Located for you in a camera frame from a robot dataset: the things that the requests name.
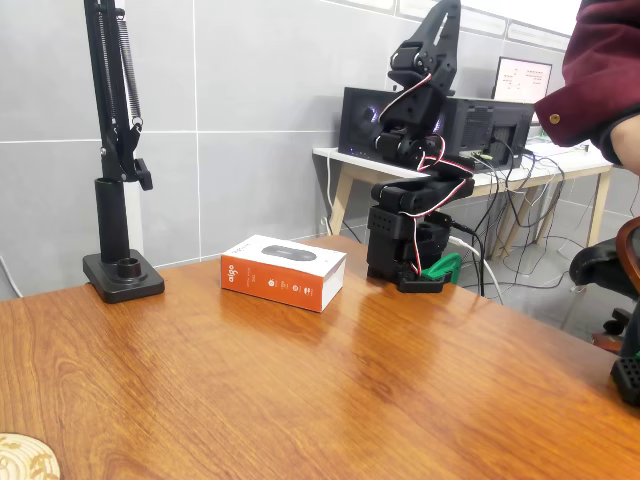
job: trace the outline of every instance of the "orange and white box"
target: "orange and white box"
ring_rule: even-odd
[[[222,255],[222,288],[322,312],[342,288],[346,256],[254,235]]]

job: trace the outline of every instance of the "white desk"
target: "white desk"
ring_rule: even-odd
[[[591,246],[597,243],[598,235],[600,234],[600,226],[602,224],[604,206],[607,200],[607,193],[609,191],[613,165],[607,162],[600,152],[593,146],[590,147],[589,152],[574,148],[563,149],[550,144],[534,144],[529,145],[527,148],[535,152],[536,155],[552,157],[565,172],[566,180],[598,175],[598,186],[593,214],[591,216],[587,245]],[[351,192],[351,186],[353,185],[354,180],[376,184],[396,178],[419,178],[427,176],[413,170],[338,153],[337,148],[314,148],[313,153],[325,158],[329,157],[331,160],[336,160],[342,163],[330,222],[331,230],[336,233],[340,232],[340,226],[344,220],[344,212],[347,202],[349,201],[349,193]],[[550,162],[544,162],[544,165],[544,168],[540,166],[535,168],[531,178],[527,181],[525,198],[522,200],[522,205],[518,211],[520,223],[524,221],[527,213],[529,212],[530,202],[536,198],[538,187],[549,182],[558,183],[562,180],[560,171],[556,167],[552,166]],[[519,185],[518,181],[522,181],[526,178],[530,167],[531,161],[524,159],[521,168],[514,169],[511,173],[509,186],[514,188],[514,186]],[[495,192],[495,178],[492,173],[477,174],[474,176],[474,180],[476,182],[476,188],[472,197],[483,197],[489,195],[491,191]],[[499,188],[501,192],[506,190],[504,180],[502,179]],[[500,231],[498,232],[499,241],[496,242],[496,246],[493,250],[493,256],[499,253],[502,245],[504,245],[502,255],[508,255],[518,231],[518,224],[517,222],[514,222],[506,242],[502,241],[509,229],[509,224],[511,223],[511,209],[507,209],[505,211],[505,215],[506,217],[504,218]],[[546,236],[547,230],[551,225],[551,218],[552,215],[548,215],[543,222],[542,228],[540,229],[537,237],[538,243],[542,242]]]

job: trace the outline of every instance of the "person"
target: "person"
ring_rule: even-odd
[[[583,0],[562,73],[565,87],[536,104],[551,140],[590,139],[640,175],[640,0]]]

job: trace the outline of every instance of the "red sleeve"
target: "red sleeve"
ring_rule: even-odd
[[[583,0],[562,73],[566,86],[536,104],[558,145],[596,136],[640,106],[640,0]]]

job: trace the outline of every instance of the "robotic arm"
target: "robotic arm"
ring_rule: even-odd
[[[442,139],[434,154],[437,146],[429,139],[437,137],[433,132],[457,71],[461,8],[460,0],[440,1],[396,50],[389,78],[404,90],[379,116],[375,146],[383,158],[433,174],[381,183],[371,191],[379,203],[369,211],[368,275],[395,283],[405,293],[437,293],[451,280],[451,275],[430,278],[430,268],[437,270],[451,228],[463,226],[437,210],[474,189],[473,161],[444,158]]]
[[[436,127],[457,72],[461,9],[460,0],[437,3],[391,56],[389,78],[404,90],[380,114],[382,132],[375,140],[389,162],[415,168],[416,142]]]
[[[102,137],[103,177],[140,182],[143,190],[151,190],[151,174],[144,161],[133,158],[143,122],[125,12],[115,7],[114,0],[84,3]]]

